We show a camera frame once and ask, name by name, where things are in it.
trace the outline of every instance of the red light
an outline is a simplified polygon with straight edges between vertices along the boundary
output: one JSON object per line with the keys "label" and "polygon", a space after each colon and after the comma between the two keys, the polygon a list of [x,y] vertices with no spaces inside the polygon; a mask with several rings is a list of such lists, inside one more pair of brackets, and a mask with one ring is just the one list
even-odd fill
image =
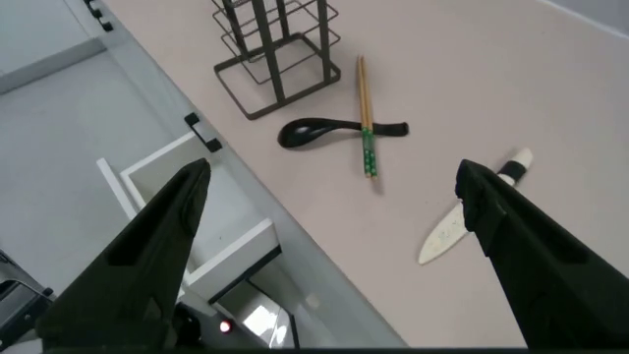
{"label": "red light", "polygon": [[229,321],[221,321],[218,327],[223,333],[229,333],[232,330],[232,324]]}

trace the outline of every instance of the green chopstick label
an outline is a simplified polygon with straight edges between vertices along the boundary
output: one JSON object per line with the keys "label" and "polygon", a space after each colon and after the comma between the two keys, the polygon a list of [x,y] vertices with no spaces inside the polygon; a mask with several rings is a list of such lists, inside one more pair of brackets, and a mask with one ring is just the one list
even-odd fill
{"label": "green chopstick label", "polygon": [[370,175],[377,177],[377,167],[375,164],[375,150],[373,148],[373,132],[369,131],[369,145],[370,145]]}
{"label": "green chopstick label", "polygon": [[363,128],[363,166],[365,168],[365,175],[371,176],[372,154],[370,146],[370,131],[367,128]]}

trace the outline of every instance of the knife handle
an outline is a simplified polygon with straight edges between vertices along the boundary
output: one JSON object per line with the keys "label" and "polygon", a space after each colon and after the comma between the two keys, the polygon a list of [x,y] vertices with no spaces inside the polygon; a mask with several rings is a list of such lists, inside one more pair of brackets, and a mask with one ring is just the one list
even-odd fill
{"label": "knife handle", "polygon": [[533,162],[533,153],[527,147],[521,149],[498,171],[498,177],[502,178],[509,186],[515,186],[527,173]]}

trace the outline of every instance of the black spoon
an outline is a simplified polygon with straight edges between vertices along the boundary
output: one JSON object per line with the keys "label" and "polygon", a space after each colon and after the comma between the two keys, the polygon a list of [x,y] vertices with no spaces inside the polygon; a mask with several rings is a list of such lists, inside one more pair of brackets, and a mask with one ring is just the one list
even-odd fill
{"label": "black spoon", "polygon": [[[336,129],[353,129],[360,132],[361,123],[327,118],[301,118],[285,125],[279,131],[277,142],[283,148],[296,148]],[[409,125],[406,122],[373,123],[373,133],[386,137],[405,137],[409,134]]]}

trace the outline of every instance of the ceramic knife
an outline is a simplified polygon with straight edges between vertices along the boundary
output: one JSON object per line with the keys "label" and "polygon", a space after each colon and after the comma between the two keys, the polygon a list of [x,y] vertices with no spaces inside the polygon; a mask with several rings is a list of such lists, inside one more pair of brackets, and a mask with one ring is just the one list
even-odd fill
{"label": "ceramic knife", "polygon": [[[528,148],[523,148],[500,168],[498,177],[510,186],[515,186],[527,172],[531,162],[533,154]],[[432,230],[422,246],[418,262],[425,265],[441,256],[466,234],[468,230],[465,228],[463,205],[459,202]]]}

